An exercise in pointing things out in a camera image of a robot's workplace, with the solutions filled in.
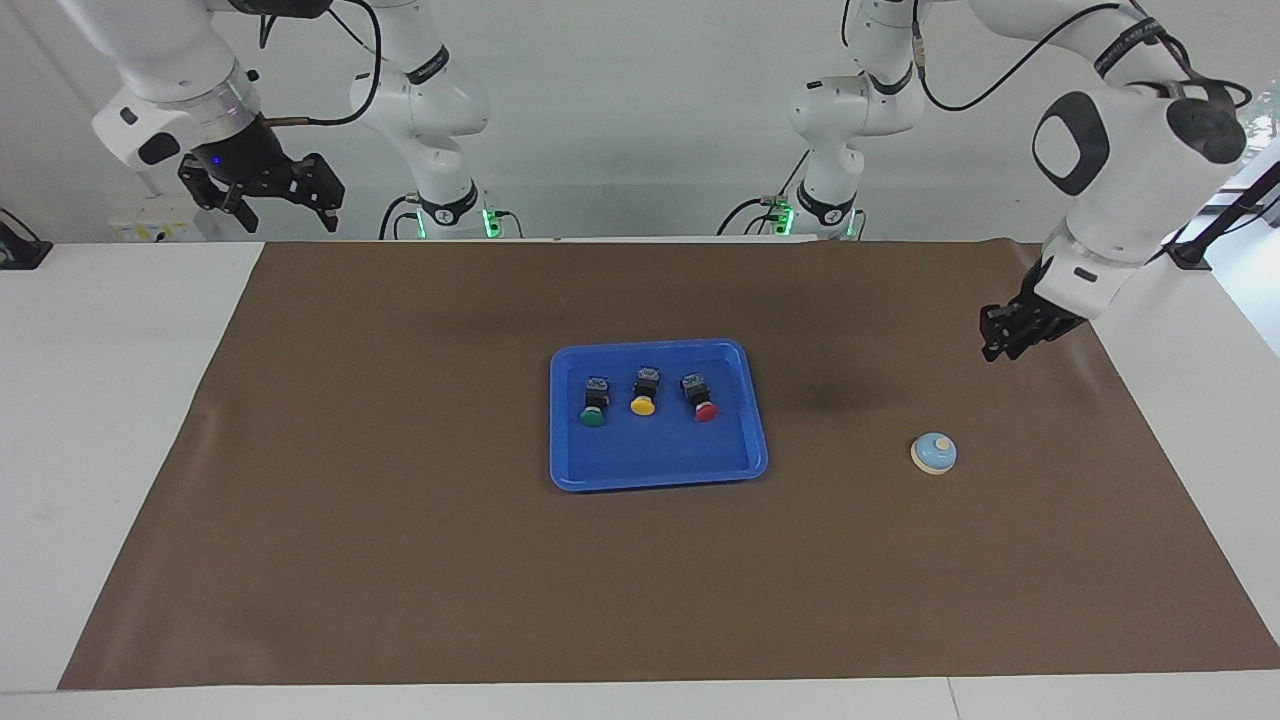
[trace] brown table covering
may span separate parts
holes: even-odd
[[[269,245],[61,687],[1280,667],[1093,331],[982,360],[1037,250]],[[552,486],[556,350],[698,337],[768,473]]]

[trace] blue tray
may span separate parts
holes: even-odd
[[[662,372],[648,418],[630,409],[641,366]],[[689,373],[701,373],[719,406],[709,423],[694,421],[681,395]],[[609,380],[600,428],[579,420],[593,375]],[[732,340],[566,347],[552,359],[550,405],[552,480],[568,492],[750,480],[769,466],[746,351]]]

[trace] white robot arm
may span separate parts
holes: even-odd
[[[467,169],[454,137],[489,123],[489,97],[440,41],[426,0],[371,0],[383,27],[381,79],[361,122],[378,131],[408,163],[417,184],[419,218],[428,237],[494,237],[500,225],[484,188]],[[372,78],[351,86],[358,108]]]
[[[236,10],[314,18],[332,0],[233,0]],[[120,72],[124,88],[93,118],[102,143],[137,170],[180,152],[183,184],[250,232],[246,196],[310,208],[332,232],[344,187],[317,154],[293,160],[261,115],[251,78],[201,0],[59,0]],[[218,181],[225,190],[215,184]]]
[[[833,237],[851,222],[864,164],[849,147],[852,138],[910,129],[925,96],[965,109],[938,102],[925,81],[920,23],[936,1],[950,0],[863,0],[847,26],[861,72],[796,94],[792,126],[812,152],[788,199],[795,232]],[[1221,188],[1245,138],[1226,91],[1239,86],[1196,73],[1185,47],[1135,1],[969,3],[991,31],[1070,50],[1106,83],[1064,95],[1037,127],[1034,160],[1074,202],[1021,292],[982,309],[983,354],[993,361],[1097,318],[1161,241]]]

